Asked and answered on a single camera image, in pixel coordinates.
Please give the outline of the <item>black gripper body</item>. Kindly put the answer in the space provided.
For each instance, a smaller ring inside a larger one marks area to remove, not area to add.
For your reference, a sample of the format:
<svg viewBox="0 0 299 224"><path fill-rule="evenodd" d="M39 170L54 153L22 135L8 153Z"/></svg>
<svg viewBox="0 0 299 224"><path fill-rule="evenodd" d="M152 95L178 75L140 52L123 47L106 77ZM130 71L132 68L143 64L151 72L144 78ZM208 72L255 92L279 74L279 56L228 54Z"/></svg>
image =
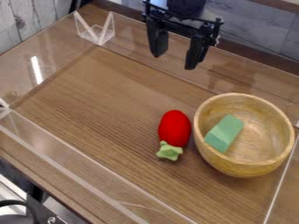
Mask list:
<svg viewBox="0 0 299 224"><path fill-rule="evenodd" d="M219 43L224 19L206 9L207 0L143 0L144 17L168 23L170 31L188 36L208 29L210 45Z"/></svg>

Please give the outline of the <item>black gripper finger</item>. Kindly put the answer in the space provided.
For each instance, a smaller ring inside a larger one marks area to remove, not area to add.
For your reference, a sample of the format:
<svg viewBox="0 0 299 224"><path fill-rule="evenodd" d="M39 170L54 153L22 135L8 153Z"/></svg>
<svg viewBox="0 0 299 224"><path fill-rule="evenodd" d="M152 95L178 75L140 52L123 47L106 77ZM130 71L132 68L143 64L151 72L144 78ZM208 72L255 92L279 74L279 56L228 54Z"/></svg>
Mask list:
<svg viewBox="0 0 299 224"><path fill-rule="evenodd" d="M164 24L152 19L147 19L146 26L150 50L159 58L168 50L168 31L164 29Z"/></svg>
<svg viewBox="0 0 299 224"><path fill-rule="evenodd" d="M200 28L191 35L190 48L186 55L184 69L192 70L203 62L211 46L211 28Z"/></svg>

